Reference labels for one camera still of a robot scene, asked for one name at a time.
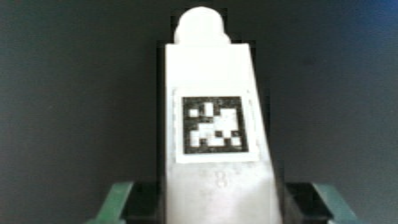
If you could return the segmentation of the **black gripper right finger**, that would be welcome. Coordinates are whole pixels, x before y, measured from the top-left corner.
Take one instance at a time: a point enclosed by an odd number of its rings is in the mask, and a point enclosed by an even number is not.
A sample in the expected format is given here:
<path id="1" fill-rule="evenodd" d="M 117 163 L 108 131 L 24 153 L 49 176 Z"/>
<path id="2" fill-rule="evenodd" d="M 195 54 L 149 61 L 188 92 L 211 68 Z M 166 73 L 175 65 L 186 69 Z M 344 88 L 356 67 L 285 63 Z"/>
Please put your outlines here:
<path id="1" fill-rule="evenodd" d="M 284 224 L 358 224 L 358 218 L 332 185 L 284 184 Z"/>

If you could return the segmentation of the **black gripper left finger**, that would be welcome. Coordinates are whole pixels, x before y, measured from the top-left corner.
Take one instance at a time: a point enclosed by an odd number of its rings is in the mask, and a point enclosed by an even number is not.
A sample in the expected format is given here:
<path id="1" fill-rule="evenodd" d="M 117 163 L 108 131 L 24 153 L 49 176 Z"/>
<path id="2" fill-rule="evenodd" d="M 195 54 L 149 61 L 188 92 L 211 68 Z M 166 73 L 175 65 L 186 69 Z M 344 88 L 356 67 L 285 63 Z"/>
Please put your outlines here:
<path id="1" fill-rule="evenodd" d="M 159 224 L 157 184 L 118 182 L 111 185 L 95 216 L 85 224 Z"/>

